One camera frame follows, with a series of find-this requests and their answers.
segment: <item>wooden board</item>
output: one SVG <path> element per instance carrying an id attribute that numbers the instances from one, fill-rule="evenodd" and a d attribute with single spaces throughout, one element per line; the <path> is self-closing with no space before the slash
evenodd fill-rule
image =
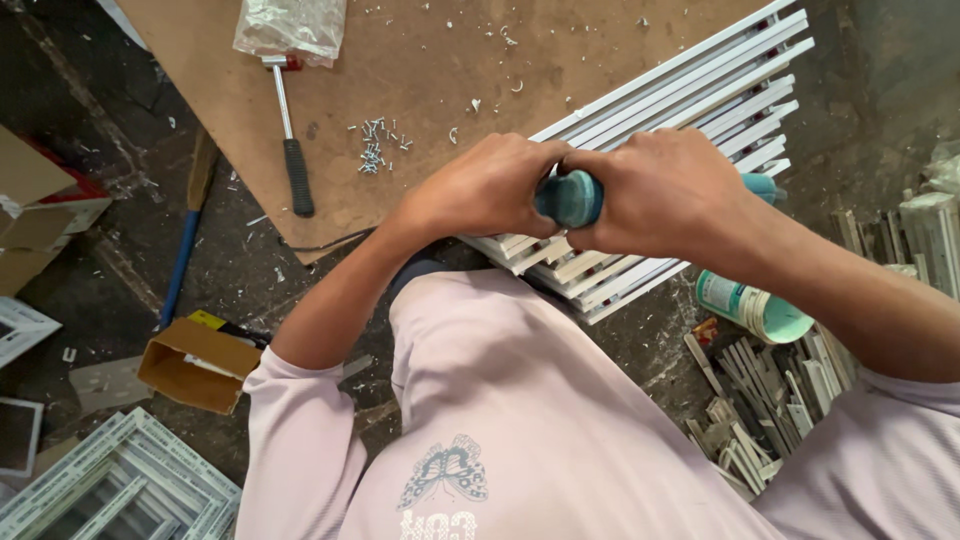
<path id="1" fill-rule="evenodd" d="M 434 0 L 429 9 L 348 0 L 334 67 L 285 75 L 317 208 L 310 219 L 292 212 L 273 77 L 231 48 L 240 0 L 118 3 L 286 241 L 317 246 L 379 223 L 404 191 L 485 135 L 532 135 L 767 0 Z M 636 24 L 642 16 L 649 26 Z M 500 34 L 505 25 L 517 45 Z M 381 144 L 393 172 L 364 175 L 366 143 L 347 127 L 380 116 L 414 144 Z M 457 145 L 447 138 L 454 127 Z M 298 254 L 304 263 L 320 255 Z"/>

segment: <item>plastic bag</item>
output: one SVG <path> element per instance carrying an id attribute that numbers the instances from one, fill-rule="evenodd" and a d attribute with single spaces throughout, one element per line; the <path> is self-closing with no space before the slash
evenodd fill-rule
<path id="1" fill-rule="evenodd" d="M 935 191 L 960 195 L 960 140 L 938 144 L 924 174 Z"/>
<path id="2" fill-rule="evenodd" d="M 296 54 L 333 67 L 344 39 L 347 0 L 244 0 L 233 48 L 254 56 Z"/>

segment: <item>yellow tag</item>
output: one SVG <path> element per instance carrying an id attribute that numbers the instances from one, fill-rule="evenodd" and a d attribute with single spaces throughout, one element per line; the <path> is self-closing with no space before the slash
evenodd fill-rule
<path id="1" fill-rule="evenodd" d="M 187 318 L 195 323 L 200 323 L 205 327 L 210 327 L 213 330 L 219 330 L 220 327 L 227 323 L 227 321 L 221 319 L 220 317 L 211 315 L 202 309 L 197 309 Z"/>

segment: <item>dark pants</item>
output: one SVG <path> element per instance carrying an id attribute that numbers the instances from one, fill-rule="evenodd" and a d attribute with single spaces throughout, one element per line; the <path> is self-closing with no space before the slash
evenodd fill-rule
<path id="1" fill-rule="evenodd" d="M 392 304 L 394 300 L 396 300 L 396 296 L 403 290 L 403 287 L 407 286 L 407 283 L 411 282 L 414 278 L 433 274 L 434 272 L 448 271 L 449 268 L 447 268 L 445 264 L 430 258 L 425 249 L 420 250 L 410 257 L 410 260 L 406 261 L 403 267 L 396 272 L 394 279 L 390 282 L 390 286 L 387 287 L 387 297 Z"/>

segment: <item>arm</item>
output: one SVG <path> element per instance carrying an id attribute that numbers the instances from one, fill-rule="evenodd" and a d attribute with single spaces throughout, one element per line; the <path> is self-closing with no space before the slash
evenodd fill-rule
<path id="1" fill-rule="evenodd" d="M 960 381 L 960 304 L 766 205 L 700 132 L 637 134 L 607 154 L 574 152 L 563 167 L 587 170 L 607 192 L 571 246 L 689 260 L 783 298 L 882 375 Z"/>
<path id="2" fill-rule="evenodd" d="M 489 135 L 410 192 L 367 240 L 326 275 L 280 325 L 271 349 L 305 369 L 349 354 L 403 263 L 434 240 L 469 233 L 546 238 L 553 220 L 534 208 L 537 183 L 571 148 Z"/>

